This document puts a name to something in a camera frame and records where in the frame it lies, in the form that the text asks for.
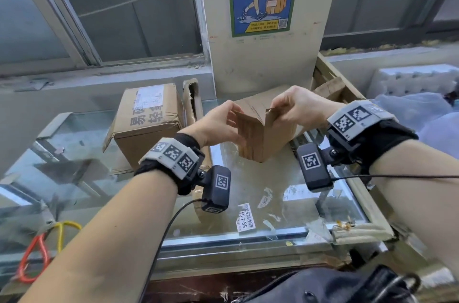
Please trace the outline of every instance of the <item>glass table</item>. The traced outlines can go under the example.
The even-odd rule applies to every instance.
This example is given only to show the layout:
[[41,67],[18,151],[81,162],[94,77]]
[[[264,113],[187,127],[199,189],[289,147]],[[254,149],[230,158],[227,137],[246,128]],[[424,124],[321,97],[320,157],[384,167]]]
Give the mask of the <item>glass table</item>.
[[[204,102],[205,111],[217,103]],[[60,218],[85,225],[133,176],[132,172],[112,173],[120,154],[114,140],[102,152],[115,111],[59,116],[0,181],[0,285],[14,276],[23,252],[41,226],[41,199],[50,202],[56,194]],[[328,145],[317,131],[305,133],[305,138],[320,143],[321,148]],[[214,164],[232,171],[230,206],[221,214],[187,207],[164,241],[154,278],[304,263],[311,259],[308,254],[336,253],[340,244],[333,236],[337,221],[350,222],[356,230],[362,226],[363,231],[373,231],[372,236],[379,234],[365,238],[356,233],[347,244],[391,237],[374,202],[362,197],[368,192],[360,188],[357,193],[355,183],[337,181],[333,190],[321,196],[317,207],[320,195],[307,189],[290,145],[264,163],[239,157],[232,143],[211,147],[211,155]],[[329,169],[335,176],[348,173],[345,168]],[[192,198],[177,198],[175,209]],[[250,205],[255,228],[238,232],[236,220],[240,205],[245,203]],[[52,255],[55,233],[47,241]],[[66,242],[75,235],[76,231],[69,229]],[[33,253],[29,269],[39,268],[39,254]]]

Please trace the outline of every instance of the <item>hand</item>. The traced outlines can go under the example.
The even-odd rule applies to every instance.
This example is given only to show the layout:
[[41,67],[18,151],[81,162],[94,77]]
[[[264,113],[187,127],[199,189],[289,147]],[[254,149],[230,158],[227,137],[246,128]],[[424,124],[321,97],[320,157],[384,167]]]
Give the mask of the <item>hand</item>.
[[302,125],[304,130],[317,129],[343,106],[345,104],[325,99],[305,88],[292,86],[271,103],[271,108],[281,108],[282,113],[273,125],[296,123]]
[[233,129],[237,128],[235,112],[243,111],[238,104],[228,100],[179,133],[192,136],[201,147],[218,145],[226,141],[245,145],[245,139]]

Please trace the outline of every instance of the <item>plastic bag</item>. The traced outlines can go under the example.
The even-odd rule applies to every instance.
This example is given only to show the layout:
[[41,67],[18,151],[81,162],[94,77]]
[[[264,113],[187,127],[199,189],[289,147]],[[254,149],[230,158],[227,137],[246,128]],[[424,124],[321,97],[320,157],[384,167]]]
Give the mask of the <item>plastic bag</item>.
[[427,123],[419,133],[419,140],[459,159],[459,112]]
[[404,97],[378,95],[373,103],[397,117],[400,124],[420,132],[430,121],[453,111],[438,93],[410,94]]

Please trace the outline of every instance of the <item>black bag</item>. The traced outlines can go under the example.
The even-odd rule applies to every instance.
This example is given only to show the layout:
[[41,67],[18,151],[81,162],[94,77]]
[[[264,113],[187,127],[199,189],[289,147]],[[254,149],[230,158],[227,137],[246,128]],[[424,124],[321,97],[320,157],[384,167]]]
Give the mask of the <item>black bag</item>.
[[[407,287],[405,280],[414,279]],[[233,303],[408,303],[421,285],[416,274],[399,277],[380,265],[370,274],[310,268],[278,277],[264,288]]]

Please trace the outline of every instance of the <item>sneaker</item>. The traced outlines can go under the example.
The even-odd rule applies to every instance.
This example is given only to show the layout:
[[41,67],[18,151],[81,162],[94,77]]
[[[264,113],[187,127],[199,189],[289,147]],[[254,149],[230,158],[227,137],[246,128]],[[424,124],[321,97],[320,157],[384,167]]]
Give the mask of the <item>sneaker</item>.
[[266,15],[266,12],[260,12],[257,16],[257,21],[262,20],[264,17],[266,17]]

